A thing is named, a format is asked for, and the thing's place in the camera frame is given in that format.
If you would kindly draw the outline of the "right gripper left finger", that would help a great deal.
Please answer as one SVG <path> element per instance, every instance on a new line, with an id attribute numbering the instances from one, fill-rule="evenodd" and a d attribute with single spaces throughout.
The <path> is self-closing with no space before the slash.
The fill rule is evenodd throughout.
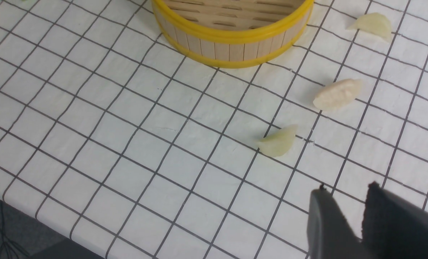
<path id="1" fill-rule="evenodd" d="M 369 258 L 324 184 L 310 194 L 307 239 L 311 259 Z"/>

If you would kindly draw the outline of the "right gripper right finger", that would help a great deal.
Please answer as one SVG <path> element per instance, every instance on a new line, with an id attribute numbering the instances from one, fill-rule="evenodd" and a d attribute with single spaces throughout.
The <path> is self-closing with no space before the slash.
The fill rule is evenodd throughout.
<path id="1" fill-rule="evenodd" d="M 372 182 L 362 244 L 377 259 L 428 259 L 428 212 Z"/>

